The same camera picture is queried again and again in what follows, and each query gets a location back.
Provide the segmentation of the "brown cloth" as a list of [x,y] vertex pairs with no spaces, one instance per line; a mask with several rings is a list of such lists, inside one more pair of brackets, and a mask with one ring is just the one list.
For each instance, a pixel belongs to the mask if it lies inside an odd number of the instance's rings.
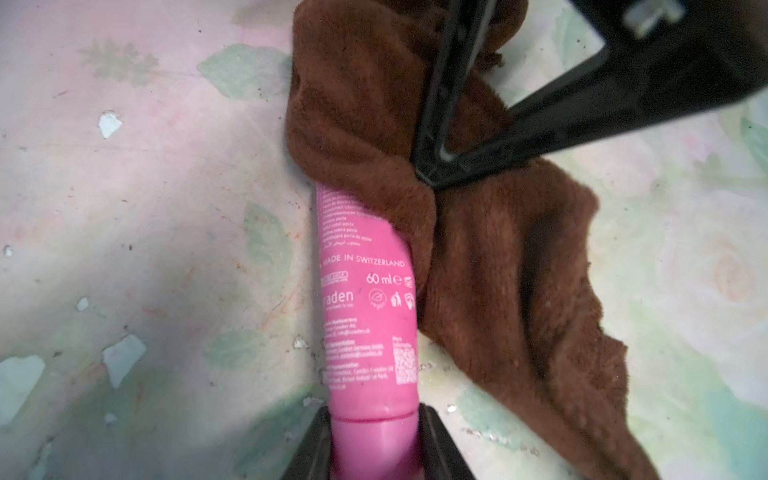
[[555,164],[434,192],[409,157],[444,1],[304,1],[288,150],[409,244],[421,331],[588,479],[654,479],[627,424],[625,345],[600,326],[587,237],[598,201]]

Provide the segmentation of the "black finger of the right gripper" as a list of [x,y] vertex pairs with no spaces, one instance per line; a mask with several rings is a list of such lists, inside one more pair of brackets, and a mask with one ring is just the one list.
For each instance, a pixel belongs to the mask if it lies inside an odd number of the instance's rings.
[[451,122],[495,3],[455,1],[411,161],[440,190],[527,159],[742,101],[767,85],[763,1],[579,1],[602,49],[510,108],[509,128],[461,153]]

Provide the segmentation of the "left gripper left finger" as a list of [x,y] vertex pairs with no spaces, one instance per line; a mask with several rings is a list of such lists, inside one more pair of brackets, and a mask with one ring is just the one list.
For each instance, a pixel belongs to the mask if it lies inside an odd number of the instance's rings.
[[329,480],[332,435],[329,408],[319,408],[285,468],[281,480]]

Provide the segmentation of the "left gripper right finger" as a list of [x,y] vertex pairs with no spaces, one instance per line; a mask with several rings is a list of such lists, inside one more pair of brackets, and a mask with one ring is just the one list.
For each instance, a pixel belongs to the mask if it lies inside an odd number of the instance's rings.
[[419,406],[419,443],[426,480],[475,480],[450,433],[431,406]]

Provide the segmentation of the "magenta toothpaste tube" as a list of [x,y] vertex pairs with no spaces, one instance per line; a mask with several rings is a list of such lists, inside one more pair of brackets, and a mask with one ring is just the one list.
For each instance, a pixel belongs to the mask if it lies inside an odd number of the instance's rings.
[[411,479],[420,460],[409,247],[352,195],[318,185],[316,199],[334,472]]

